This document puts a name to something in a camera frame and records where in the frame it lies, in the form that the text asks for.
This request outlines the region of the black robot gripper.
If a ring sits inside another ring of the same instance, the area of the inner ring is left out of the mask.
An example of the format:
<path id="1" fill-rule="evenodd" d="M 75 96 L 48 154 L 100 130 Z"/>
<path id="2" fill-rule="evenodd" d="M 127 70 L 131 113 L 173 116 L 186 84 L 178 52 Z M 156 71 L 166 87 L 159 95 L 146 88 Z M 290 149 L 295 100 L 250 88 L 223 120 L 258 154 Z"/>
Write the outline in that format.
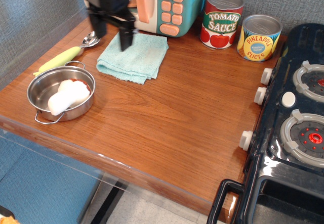
<path id="1" fill-rule="evenodd" d="M 98 38 L 107 34 L 106 23 L 119 27 L 121 51 L 125 51 L 133 43 L 137 33 L 135 17 L 128 8 L 129 0 L 86 0 L 89 3 L 89 18 Z"/>

